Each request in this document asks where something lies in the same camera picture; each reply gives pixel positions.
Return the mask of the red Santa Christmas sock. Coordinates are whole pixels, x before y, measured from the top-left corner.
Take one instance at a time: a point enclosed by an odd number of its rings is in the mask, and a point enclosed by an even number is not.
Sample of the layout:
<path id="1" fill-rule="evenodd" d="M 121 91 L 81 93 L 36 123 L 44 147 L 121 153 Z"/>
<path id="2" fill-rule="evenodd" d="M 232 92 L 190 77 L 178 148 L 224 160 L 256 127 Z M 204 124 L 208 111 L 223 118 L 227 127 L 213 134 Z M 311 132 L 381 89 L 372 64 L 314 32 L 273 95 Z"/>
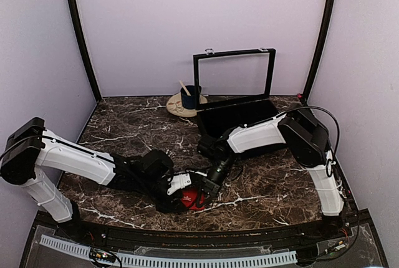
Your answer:
<path id="1" fill-rule="evenodd" d="M 205 208 L 204 194 L 196 188 L 184 189 L 181 202 L 192 211 L 200 211 Z"/>

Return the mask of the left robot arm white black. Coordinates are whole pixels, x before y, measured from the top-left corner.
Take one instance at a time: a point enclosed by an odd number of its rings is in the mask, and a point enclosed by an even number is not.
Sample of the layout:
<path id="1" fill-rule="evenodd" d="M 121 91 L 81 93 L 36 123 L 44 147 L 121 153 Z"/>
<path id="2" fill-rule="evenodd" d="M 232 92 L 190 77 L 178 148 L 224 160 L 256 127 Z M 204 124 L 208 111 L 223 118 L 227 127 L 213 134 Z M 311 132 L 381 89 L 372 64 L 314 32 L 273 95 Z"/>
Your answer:
<path id="1" fill-rule="evenodd" d="M 75 241 L 84 240 L 88 227 L 79 210 L 47 177 L 44 168 L 55 168 L 90 179 L 102 186 L 148 196 L 164 213 L 183 210 L 181 191 L 191 185 L 188 173 L 176 174 L 171 158 L 161 150 L 145 156 L 123 157 L 93 151 L 67 141 L 29 120 L 8 139 L 1 155 L 1 177 L 24 188 Z"/>

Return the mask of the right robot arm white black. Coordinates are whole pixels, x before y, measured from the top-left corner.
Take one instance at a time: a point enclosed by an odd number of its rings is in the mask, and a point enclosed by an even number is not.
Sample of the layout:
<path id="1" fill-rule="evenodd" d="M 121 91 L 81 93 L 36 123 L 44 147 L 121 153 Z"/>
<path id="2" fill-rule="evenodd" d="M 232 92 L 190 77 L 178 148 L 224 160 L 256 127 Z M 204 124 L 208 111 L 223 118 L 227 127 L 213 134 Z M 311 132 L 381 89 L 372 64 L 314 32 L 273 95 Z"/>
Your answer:
<path id="1" fill-rule="evenodd" d="M 329 131 L 312 113 L 312 107 L 299 107 L 272 118 L 226 130 L 219 138 L 203 137 L 198 150 L 215 161 L 201 180 L 202 192 L 215 197 L 234 162 L 247 152 L 274 151 L 288 148 L 296 162 L 312 178 L 321 203 L 323 216 L 318 226 L 324 239 L 332 239 L 342 229 L 338 217 L 344 197 L 334 175 L 335 149 Z"/>

